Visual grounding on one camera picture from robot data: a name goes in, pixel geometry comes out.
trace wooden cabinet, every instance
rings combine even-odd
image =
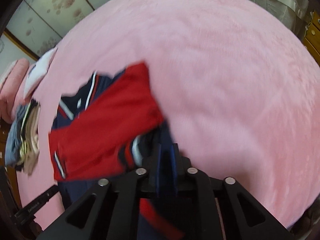
[[[320,65],[320,16],[316,12],[313,13],[313,19],[308,26],[302,43]]]
[[[7,141],[10,125],[0,119],[0,165],[4,166],[5,143]],[[21,208],[21,200],[19,195],[17,173],[14,168],[7,167],[7,173],[12,187],[12,193],[18,206]]]

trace pink fuzzy blanket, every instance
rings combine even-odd
[[[141,60],[192,164],[235,177],[284,226],[294,223],[320,193],[320,69],[248,0],[111,0],[75,26],[34,93],[40,156],[31,177],[18,174],[22,203],[53,183],[47,136],[61,94],[95,70],[113,75]],[[38,223],[61,210],[55,197]]]

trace drawer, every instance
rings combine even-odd
[[[311,54],[311,56],[316,60],[318,65],[320,65],[320,54],[316,51],[315,47],[306,39],[303,39],[303,45],[307,47],[307,50]]]
[[[312,23],[320,30],[320,16],[317,14],[316,11],[313,13]]]
[[[316,51],[320,52],[320,30],[318,30],[313,24],[310,24],[307,34],[307,40],[312,44]]]

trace pillow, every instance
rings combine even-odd
[[[0,112],[2,119],[7,123],[12,123],[11,111],[13,103],[28,68],[29,61],[25,58],[19,59],[1,84]]]
[[[27,73],[30,72],[30,70],[34,67],[35,64],[31,64]],[[20,84],[20,87],[17,91],[16,98],[14,99],[12,111],[11,111],[11,120],[13,121],[16,117],[16,112],[18,105],[25,105],[28,104],[31,100],[31,95],[29,95],[27,98],[23,98],[23,93],[24,93],[24,87],[26,85],[26,80],[27,80],[28,75],[26,74]]]
[[[24,87],[23,98],[27,98],[35,88],[39,85],[41,80],[47,74],[54,55],[57,52],[57,47],[50,49],[36,62],[28,73],[26,85]]]
[[[8,77],[9,74],[11,73],[13,67],[16,65],[16,63],[17,63],[17,60],[15,60],[15,61],[12,62],[12,63],[9,63],[8,66],[7,66],[6,71],[5,71],[5,72],[3,73],[3,75],[1,76],[1,78],[0,78],[0,91],[1,91],[1,89],[2,89],[2,87],[3,87],[4,82],[5,82],[6,79],[7,79],[7,77]]]

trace folded clothes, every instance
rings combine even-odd
[[[14,122],[11,125],[7,142],[5,145],[5,165],[6,166],[15,166],[16,163],[20,160],[20,146],[21,146],[21,137],[20,130],[24,115],[27,111],[28,106],[19,105],[16,112],[16,117]]]
[[[28,175],[32,174],[39,156],[39,136],[38,136],[38,121],[40,114],[40,105],[35,106],[31,111],[26,122],[26,147],[25,147],[25,161],[23,172]]]
[[[20,139],[21,139],[22,143],[21,143],[21,147],[20,147],[20,160],[18,161],[17,165],[21,165],[22,163],[25,162],[25,156],[26,156],[27,148],[28,148],[27,141],[26,141],[26,125],[27,125],[27,120],[29,119],[31,112],[35,107],[38,107],[38,103],[34,99],[32,99],[27,106],[26,113],[25,113],[23,120],[22,120],[22,125],[21,125],[21,129],[20,129]]]

